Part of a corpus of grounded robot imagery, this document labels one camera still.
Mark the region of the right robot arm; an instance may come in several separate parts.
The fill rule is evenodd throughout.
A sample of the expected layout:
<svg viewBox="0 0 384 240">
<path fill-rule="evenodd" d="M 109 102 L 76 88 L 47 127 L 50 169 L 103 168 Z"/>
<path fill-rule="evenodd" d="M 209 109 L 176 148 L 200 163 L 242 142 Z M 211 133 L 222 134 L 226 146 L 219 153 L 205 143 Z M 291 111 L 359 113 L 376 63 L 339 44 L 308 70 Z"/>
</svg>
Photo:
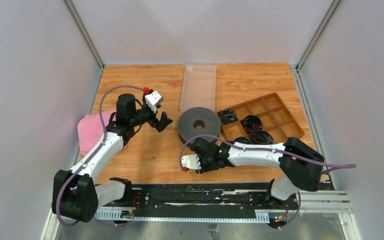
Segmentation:
<svg viewBox="0 0 384 240">
<path fill-rule="evenodd" d="M 209 141 L 209 135 L 200 135 L 186 146 L 193 152 L 179 159 L 183 171 L 198 174 L 225 167 L 258 166 L 280 169 L 281 177 L 272 179 L 267 189 L 266 203 L 274 209 L 299 191 L 319 190 L 324 157 L 296 137 L 286 142 L 252 145 L 222 140 Z"/>
</svg>

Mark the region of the wooden compartment tray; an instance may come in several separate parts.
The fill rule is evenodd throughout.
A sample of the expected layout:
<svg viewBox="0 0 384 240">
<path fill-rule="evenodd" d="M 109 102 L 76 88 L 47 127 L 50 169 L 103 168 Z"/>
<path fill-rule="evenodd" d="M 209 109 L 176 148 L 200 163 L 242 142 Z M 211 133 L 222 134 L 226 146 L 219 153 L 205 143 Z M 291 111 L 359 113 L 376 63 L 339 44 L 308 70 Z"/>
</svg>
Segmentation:
<svg viewBox="0 0 384 240">
<path fill-rule="evenodd" d="M 241 125 L 241 120 L 248 115 L 255 115 L 260 118 L 262 130 L 272 135 L 274 144 L 285 142 L 289 137 L 302 138 L 305 135 L 303 128 L 275 92 L 225 109 L 229 108 L 234 110 L 237 121 L 227 125 L 222 125 L 221 122 L 220 134 L 227 141 L 234 141 L 235 138 L 241 136 L 249 138 L 250 134 L 247 134 Z"/>
</svg>

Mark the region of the translucent plastic tray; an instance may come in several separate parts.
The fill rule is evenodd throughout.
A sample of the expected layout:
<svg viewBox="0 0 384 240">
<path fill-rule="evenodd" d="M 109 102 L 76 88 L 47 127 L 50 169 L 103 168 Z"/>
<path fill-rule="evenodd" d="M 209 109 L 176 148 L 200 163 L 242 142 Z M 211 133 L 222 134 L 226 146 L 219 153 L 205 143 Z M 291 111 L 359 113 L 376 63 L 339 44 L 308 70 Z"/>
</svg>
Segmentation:
<svg viewBox="0 0 384 240">
<path fill-rule="evenodd" d="M 203 107 L 215 110 L 217 67 L 215 65 L 187 64 L 185 66 L 180 98 L 180 111 Z"/>
</svg>

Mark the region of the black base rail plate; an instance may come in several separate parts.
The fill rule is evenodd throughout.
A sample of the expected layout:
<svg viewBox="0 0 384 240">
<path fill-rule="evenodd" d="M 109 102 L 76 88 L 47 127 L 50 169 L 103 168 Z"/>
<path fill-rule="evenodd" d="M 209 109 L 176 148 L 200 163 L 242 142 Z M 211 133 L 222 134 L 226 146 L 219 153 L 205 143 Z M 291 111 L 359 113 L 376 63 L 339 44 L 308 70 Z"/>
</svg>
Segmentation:
<svg viewBox="0 0 384 240">
<path fill-rule="evenodd" d="M 262 214 L 291 213 L 296 195 L 270 203 L 267 182 L 134 184 L 131 198 L 113 200 L 105 208 L 132 211 L 136 220 L 204 220 L 264 222 Z"/>
</svg>

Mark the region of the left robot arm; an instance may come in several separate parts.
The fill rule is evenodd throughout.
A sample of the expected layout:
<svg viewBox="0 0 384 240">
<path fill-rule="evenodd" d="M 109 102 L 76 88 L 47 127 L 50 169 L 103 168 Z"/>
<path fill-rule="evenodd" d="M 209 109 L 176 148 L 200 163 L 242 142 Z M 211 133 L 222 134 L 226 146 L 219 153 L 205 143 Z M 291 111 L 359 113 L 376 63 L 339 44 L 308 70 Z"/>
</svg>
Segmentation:
<svg viewBox="0 0 384 240">
<path fill-rule="evenodd" d="M 87 223 L 106 204 L 117 202 L 126 207 L 134 202 L 131 181 L 112 177 L 107 183 L 96 184 L 96 180 L 109 161 L 137 134 L 135 128 L 148 123 L 162 132 L 172 123 L 166 112 L 157 118 L 163 100 L 158 91 L 146 89 L 141 108 L 137 109 L 138 100 L 133 94 L 124 93 L 118 97 L 116 111 L 110 115 L 92 150 L 72 168 L 59 170 L 54 176 L 52 212 L 61 223 L 62 217 Z"/>
</svg>

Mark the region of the dark grey perforated spool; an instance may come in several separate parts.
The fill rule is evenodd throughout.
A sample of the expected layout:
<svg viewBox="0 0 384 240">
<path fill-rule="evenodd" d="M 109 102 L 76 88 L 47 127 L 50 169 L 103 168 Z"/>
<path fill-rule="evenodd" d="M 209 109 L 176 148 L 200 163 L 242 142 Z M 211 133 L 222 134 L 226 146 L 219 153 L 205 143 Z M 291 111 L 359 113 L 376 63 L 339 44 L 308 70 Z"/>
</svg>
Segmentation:
<svg viewBox="0 0 384 240">
<path fill-rule="evenodd" d="M 178 136 L 183 144 L 198 135 L 219 137 L 222 125 L 219 116 L 205 107 L 193 107 L 181 114 L 177 121 Z"/>
</svg>

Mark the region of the pink cloth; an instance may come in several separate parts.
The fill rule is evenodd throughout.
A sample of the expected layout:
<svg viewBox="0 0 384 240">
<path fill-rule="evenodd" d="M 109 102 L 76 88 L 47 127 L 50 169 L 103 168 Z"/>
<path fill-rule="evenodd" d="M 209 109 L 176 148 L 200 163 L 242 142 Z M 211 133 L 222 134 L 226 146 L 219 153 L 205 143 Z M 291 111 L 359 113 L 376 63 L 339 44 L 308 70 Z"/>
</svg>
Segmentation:
<svg viewBox="0 0 384 240">
<path fill-rule="evenodd" d="M 103 135 L 103 127 L 98 113 L 88 114 L 77 124 L 79 152 L 85 157 Z"/>
</svg>

